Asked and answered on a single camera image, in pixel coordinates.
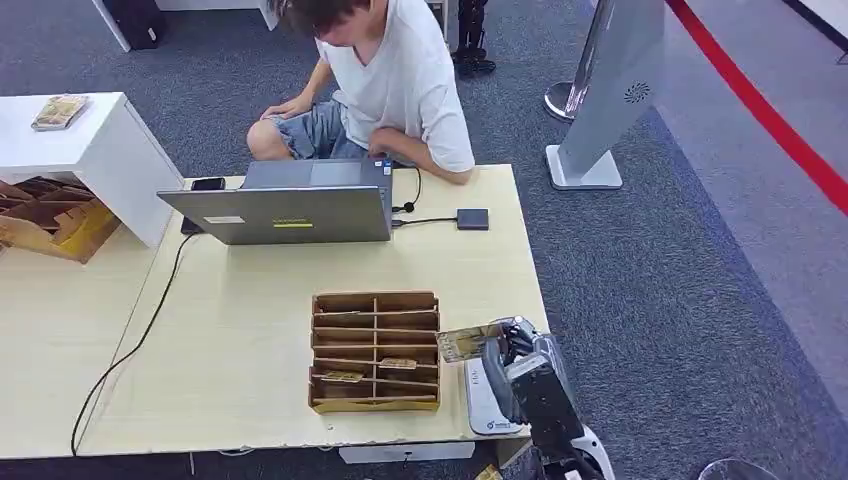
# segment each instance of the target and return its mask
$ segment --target carpet floor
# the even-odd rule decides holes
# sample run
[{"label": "carpet floor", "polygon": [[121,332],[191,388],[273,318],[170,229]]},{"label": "carpet floor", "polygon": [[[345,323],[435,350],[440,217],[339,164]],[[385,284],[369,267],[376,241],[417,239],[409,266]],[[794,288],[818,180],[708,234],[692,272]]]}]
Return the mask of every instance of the carpet floor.
[{"label": "carpet floor", "polygon": [[[185,176],[244,173],[248,126],[296,94],[316,59],[311,40],[268,32],[252,11],[168,14],[159,49],[124,54],[88,2],[2,7],[0,95],[124,91]],[[564,128],[540,95],[573,75],[588,21],[582,2],[492,2],[486,47],[498,70],[459,87],[478,162],[513,165],[585,422],[617,478],[694,478],[726,456],[782,479],[848,478],[848,427],[656,111],[613,149],[621,190],[551,189],[543,149]],[[200,478],[471,479],[492,456],[405,467],[347,466],[315,450],[196,460]],[[0,462],[2,478],[187,472],[186,455]]]}]

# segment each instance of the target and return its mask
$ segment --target knee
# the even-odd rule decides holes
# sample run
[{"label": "knee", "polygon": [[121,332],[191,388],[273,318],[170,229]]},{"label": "knee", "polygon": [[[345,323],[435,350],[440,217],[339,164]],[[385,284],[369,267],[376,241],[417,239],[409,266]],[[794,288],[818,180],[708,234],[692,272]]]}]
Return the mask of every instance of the knee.
[{"label": "knee", "polygon": [[274,122],[270,120],[260,120],[250,126],[247,147],[256,160],[278,160],[292,156]]}]

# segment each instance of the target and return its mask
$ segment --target white t-shirt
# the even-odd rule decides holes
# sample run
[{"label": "white t-shirt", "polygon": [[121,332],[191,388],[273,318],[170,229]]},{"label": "white t-shirt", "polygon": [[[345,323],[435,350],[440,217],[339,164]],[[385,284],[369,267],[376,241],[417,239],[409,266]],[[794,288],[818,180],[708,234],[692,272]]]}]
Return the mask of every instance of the white t-shirt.
[{"label": "white t-shirt", "polygon": [[445,170],[474,166],[453,62],[424,0],[389,0],[386,32],[367,66],[352,47],[317,43],[339,84],[333,98],[347,107],[348,139],[368,148],[374,130],[392,127],[426,143]]}]

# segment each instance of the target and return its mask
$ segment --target hair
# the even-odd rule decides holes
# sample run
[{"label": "hair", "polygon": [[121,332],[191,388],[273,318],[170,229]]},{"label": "hair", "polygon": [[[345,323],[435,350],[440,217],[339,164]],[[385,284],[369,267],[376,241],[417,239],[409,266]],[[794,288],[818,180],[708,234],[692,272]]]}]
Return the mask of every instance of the hair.
[{"label": "hair", "polygon": [[278,18],[287,18],[295,30],[318,36],[354,8],[369,8],[371,0],[268,0],[268,6]]}]

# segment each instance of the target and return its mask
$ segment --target hand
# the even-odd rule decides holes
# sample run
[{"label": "hand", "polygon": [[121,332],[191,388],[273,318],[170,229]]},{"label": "hand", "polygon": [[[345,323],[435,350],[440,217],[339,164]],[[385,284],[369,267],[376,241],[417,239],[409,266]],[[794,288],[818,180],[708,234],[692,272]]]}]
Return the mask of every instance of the hand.
[{"label": "hand", "polygon": [[260,120],[268,118],[269,115],[282,115],[283,118],[291,118],[295,115],[308,112],[312,108],[312,97],[300,94],[282,105],[273,105],[265,110],[259,117]]},{"label": "hand", "polygon": [[391,127],[382,127],[374,130],[368,141],[368,155],[374,157],[381,153],[391,153],[392,139],[400,133]]}]

